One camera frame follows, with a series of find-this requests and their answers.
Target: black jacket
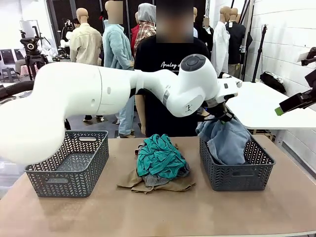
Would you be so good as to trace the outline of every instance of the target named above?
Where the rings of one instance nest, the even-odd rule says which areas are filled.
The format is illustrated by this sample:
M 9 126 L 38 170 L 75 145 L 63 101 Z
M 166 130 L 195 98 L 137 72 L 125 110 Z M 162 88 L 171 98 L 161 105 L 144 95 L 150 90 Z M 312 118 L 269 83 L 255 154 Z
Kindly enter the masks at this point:
M 206 29 L 204 29 L 200 24 L 197 24 L 196 22 L 193 23 L 193 27 L 197 30 L 197 38 L 204 43 L 207 43 L 207 49 L 210 53 L 213 48 L 214 30 L 210 27 L 211 34 L 209 34 Z
M 242 24 L 238 24 L 236 21 L 233 21 L 233 26 L 230 28 L 229 23 L 226 24 L 226 30 L 231 35 L 229 39 L 229 58 L 228 64 L 238 64 L 240 63 L 240 46 L 242 40 L 245 37 L 246 27 Z M 252 37 L 249 35 L 247 48 L 252 42 Z

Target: pile of clothes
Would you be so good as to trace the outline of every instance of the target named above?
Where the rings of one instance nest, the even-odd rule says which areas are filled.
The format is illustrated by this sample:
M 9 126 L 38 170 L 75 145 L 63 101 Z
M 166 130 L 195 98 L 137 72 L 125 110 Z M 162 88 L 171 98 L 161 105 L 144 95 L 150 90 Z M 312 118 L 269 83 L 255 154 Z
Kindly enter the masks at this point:
M 135 153 L 137 167 L 122 178 L 119 187 L 146 194 L 157 189 L 186 191 L 195 184 L 189 164 L 167 135 L 155 134 L 145 139 Z
M 197 126 L 197 134 L 207 143 L 216 164 L 248 164 L 243 152 L 251 135 L 238 120 L 223 123 L 214 118 L 201 122 Z

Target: teal shirt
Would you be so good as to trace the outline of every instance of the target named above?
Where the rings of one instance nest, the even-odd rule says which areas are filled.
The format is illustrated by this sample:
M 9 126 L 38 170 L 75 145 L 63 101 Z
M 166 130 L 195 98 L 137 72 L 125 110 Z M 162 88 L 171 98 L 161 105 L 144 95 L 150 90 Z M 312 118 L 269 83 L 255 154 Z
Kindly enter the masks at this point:
M 132 52 L 124 28 L 118 24 L 109 24 L 108 20 L 104 21 L 104 25 L 104 67 L 133 70 L 130 65 L 130 61 L 133 61 Z
M 185 167 L 186 160 L 172 145 L 167 135 L 155 134 L 144 140 L 146 145 L 139 151 L 137 159 L 138 175 L 159 175 L 162 178 L 174 179 L 179 169 Z

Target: white coat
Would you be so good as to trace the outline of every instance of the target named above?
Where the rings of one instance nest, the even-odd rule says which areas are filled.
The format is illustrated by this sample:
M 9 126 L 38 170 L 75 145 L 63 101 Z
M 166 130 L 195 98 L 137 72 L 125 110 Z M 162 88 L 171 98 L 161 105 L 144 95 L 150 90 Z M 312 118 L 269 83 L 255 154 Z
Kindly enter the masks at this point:
M 228 73 L 228 46 L 230 34 L 225 24 L 219 21 L 214 30 L 211 63 L 217 76 L 221 72 Z

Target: white wall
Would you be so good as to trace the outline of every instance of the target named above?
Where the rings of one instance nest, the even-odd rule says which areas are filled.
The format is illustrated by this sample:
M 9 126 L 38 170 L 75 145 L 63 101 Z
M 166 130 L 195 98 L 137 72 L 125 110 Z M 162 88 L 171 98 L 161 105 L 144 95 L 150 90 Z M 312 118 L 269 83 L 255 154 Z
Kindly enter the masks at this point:
M 0 49 L 15 49 L 23 47 L 20 43 L 19 29 L 21 10 L 19 0 L 0 0 Z
M 20 21 L 37 20 L 43 33 L 57 52 L 45 0 L 0 0 L 0 49 L 24 48 L 20 43 Z M 13 67 L 0 61 L 0 68 Z
M 316 0 L 256 0 L 251 29 L 254 41 L 249 48 L 245 79 L 252 79 L 262 25 L 268 24 L 262 53 L 263 66 L 260 60 L 257 77 L 261 71 L 282 76 L 288 96 L 309 90 L 304 76 L 316 69 L 316 63 L 302 67 L 296 61 L 301 51 L 309 51 L 316 46 L 315 16 Z M 291 130 L 286 133 L 284 141 L 316 170 L 316 131 Z

